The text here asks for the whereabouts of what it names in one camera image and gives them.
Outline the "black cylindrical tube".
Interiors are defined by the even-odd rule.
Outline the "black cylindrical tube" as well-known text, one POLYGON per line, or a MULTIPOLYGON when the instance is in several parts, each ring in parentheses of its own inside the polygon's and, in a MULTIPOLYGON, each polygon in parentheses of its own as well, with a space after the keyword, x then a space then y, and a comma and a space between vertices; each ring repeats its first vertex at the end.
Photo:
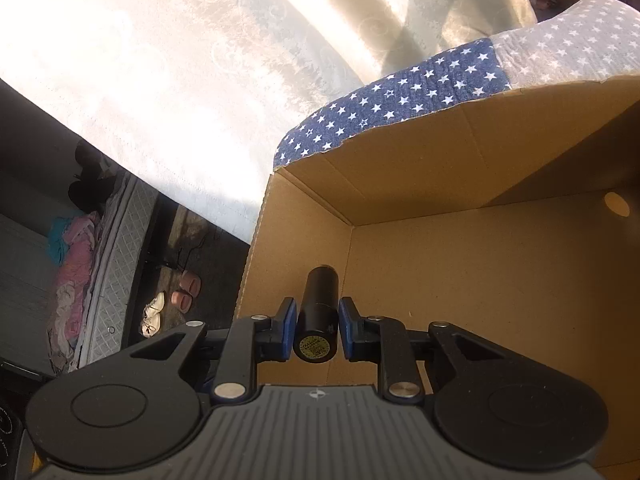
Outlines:
POLYGON ((338 335, 338 276, 332 266, 317 266, 306 281, 293 349, 299 359, 320 364, 335 356, 338 335))

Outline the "white shoes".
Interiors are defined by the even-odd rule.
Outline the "white shoes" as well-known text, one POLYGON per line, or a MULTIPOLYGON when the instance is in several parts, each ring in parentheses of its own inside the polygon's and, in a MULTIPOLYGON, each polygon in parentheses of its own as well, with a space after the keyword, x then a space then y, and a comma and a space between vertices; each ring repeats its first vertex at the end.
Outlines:
POLYGON ((143 309, 140 334, 144 338, 155 336, 162 327, 162 312, 165 307, 165 293, 159 292, 143 309))

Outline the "pink slipper pair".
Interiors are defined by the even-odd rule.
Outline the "pink slipper pair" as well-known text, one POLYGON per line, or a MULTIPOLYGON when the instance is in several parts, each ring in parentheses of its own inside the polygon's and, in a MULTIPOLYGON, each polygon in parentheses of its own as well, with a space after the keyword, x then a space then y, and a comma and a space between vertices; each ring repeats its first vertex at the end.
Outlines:
POLYGON ((180 276, 178 288, 171 293, 171 304, 182 314, 187 314, 202 289, 202 280, 195 273, 185 270, 180 276))

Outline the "grey quilted mattress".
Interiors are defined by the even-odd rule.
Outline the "grey quilted mattress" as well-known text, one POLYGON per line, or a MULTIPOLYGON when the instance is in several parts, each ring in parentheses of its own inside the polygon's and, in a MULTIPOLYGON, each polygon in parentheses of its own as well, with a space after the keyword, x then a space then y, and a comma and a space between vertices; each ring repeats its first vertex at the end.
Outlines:
POLYGON ((125 172, 106 202, 70 372, 122 346, 134 276, 157 195, 155 188, 125 172))

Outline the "pile of pink clothes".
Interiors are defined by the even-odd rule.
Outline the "pile of pink clothes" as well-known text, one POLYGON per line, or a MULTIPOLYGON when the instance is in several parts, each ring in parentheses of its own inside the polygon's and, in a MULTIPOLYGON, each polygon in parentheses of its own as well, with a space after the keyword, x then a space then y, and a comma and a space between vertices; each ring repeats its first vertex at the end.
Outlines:
POLYGON ((58 217, 49 233, 48 254, 58 270, 49 294, 46 337, 51 367, 57 375, 68 370, 75 355, 100 220, 97 211, 74 218, 58 217))

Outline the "brown cardboard box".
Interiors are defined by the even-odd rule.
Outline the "brown cardboard box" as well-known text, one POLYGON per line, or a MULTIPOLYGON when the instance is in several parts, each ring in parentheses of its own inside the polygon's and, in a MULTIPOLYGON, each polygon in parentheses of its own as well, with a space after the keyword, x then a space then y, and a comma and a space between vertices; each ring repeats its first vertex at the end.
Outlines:
POLYGON ((367 130, 269 179, 236 312, 333 266, 363 314, 461 326, 586 382, 597 465, 639 474, 639 81, 512 90, 367 130))

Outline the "cream patterned curtain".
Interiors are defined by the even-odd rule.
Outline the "cream patterned curtain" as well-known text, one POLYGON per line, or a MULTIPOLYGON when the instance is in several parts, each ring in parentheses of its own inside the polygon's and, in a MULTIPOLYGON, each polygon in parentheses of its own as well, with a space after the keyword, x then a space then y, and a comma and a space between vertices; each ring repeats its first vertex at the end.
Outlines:
POLYGON ((529 0, 1 0, 1 77, 249 242, 277 146, 302 119, 536 21, 529 0))

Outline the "blue star-patterned cloth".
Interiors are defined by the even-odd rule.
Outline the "blue star-patterned cloth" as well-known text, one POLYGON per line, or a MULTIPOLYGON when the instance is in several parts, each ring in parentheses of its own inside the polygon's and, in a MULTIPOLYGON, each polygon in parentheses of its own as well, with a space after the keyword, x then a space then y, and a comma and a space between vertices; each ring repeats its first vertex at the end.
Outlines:
POLYGON ((372 128, 497 93, 638 74, 639 30, 632 6, 580 0, 537 25, 442 51, 316 110, 281 140, 273 166, 335 150, 372 128))

